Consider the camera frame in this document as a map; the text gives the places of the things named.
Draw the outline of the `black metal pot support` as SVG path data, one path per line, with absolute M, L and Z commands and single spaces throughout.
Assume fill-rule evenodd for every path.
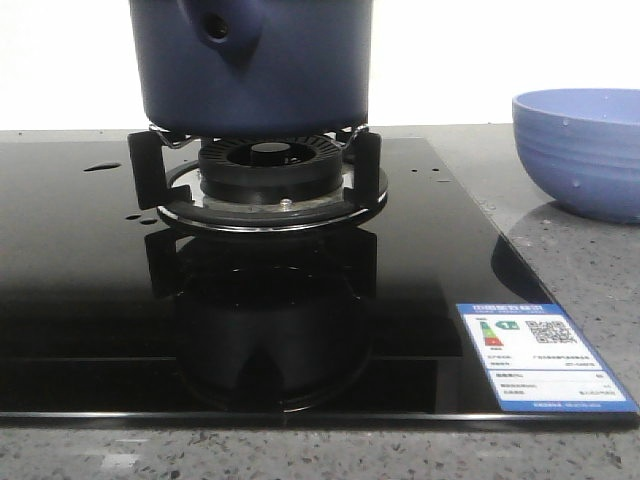
M 196 160 L 166 170 L 163 149 L 178 149 L 189 137 L 153 129 L 128 136 L 128 146 L 141 209 L 157 210 L 176 228 L 195 231 L 278 234 L 362 222 L 379 213 L 387 201 L 388 181 L 381 169 L 380 135 L 365 125 L 322 134 L 342 153 L 342 185 L 322 196 L 276 204 L 235 203 L 208 196 L 200 186 L 199 151 L 215 141 L 202 138 Z

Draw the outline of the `dark blue cooking pot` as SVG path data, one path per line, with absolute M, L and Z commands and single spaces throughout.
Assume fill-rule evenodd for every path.
M 144 111 L 168 131 L 282 137 L 368 120 L 370 1 L 132 1 Z

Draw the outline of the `blue white energy label sticker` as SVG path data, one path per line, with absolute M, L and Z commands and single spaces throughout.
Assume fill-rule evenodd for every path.
M 556 304 L 459 304 L 500 408 L 629 413 L 639 408 Z

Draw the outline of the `black glass gas cooktop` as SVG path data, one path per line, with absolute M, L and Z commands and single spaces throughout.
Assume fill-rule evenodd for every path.
M 383 159 L 361 226 L 195 237 L 137 208 L 122 142 L 4 142 L 2 423 L 635 428 L 500 408 L 457 306 L 556 303 L 426 141 Z

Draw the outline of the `light blue ceramic bowl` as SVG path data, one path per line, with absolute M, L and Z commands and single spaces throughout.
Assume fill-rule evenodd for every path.
M 562 88 L 512 99 L 519 159 L 560 207 L 592 219 L 639 222 L 639 91 Z

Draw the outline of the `black round gas burner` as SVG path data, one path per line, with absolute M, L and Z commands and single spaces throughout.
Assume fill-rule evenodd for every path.
M 199 151 L 200 186 L 218 200 L 276 204 L 313 199 L 342 185 L 342 153 L 321 135 L 222 139 Z

